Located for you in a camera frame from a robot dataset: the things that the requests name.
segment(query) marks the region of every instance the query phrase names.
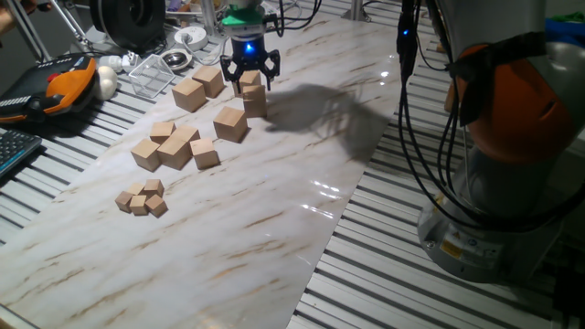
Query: wooden block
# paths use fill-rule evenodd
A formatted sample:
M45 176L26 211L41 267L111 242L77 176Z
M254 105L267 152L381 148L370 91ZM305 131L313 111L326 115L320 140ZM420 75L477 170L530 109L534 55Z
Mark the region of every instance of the wooden block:
M247 118L263 118L266 116L266 89L264 86L246 86L242 89L242 94Z
M239 143L248 130L246 112L226 106L213 120L213 126L216 128L218 138Z
M179 126L171 136L188 143L201 138L197 128L187 125Z
M260 72L258 70L245 71L244 74L239 77L239 87L243 90L246 86L258 86L261 85L262 81L260 78ZM238 92L238 84L232 83L234 87L234 95L241 98L241 92Z
M131 150L136 164L152 172L156 170L161 165L161 160L158 158L158 153L156 152L159 146L159 144L147 139L140 141Z
M198 169L205 169L219 164L219 157L213 147L211 138L191 142L191 154L195 158Z
M160 179L148 179L144 185L143 195L150 198L154 195L163 197L165 187Z
M116 205L121 211L125 211L127 213L131 213L130 210L130 200L132 200L133 194L122 191L118 197L116 197Z
M193 80L203 84L205 95L209 98L216 98L226 88L223 84L221 69L210 66L202 66L194 75Z
M205 104L205 89L203 85L193 79L185 79L173 87L173 97L176 106L193 112Z
M143 193L144 191L144 185L140 184L140 183L134 183L132 184L132 186L130 186L130 188L128 188L126 190L126 192L130 193L133 196L139 196Z
M130 200L130 210L136 216L145 216L148 215L148 210L146 209L146 196L133 196L132 200Z
M150 131L150 140L162 144L175 131L174 122L155 122Z
M151 196L146 201L146 208L150 211L155 217L161 217L168 207L166 207L166 202L158 195Z
M191 158L189 143L171 136L158 148L158 156L163 165L181 170Z

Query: plastic container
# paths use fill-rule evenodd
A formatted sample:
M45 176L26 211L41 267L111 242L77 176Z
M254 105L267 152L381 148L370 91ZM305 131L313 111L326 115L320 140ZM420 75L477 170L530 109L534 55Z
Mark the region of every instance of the plastic container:
M175 73L163 58L151 55L128 76L136 95L154 98L175 78Z

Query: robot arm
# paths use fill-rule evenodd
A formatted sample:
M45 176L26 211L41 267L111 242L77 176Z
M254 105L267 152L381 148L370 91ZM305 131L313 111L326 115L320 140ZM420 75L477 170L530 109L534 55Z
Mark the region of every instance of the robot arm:
M278 50L266 51L264 34L268 23L278 26L276 15L265 15L258 0L231 0L229 9L222 20L223 27L231 37L232 56L221 56L220 63L226 80L236 82L241 92L239 78L244 71L259 70L264 74L268 90L271 81L281 73L281 55ZM270 60L273 67L266 64ZM236 68L229 70L234 63Z

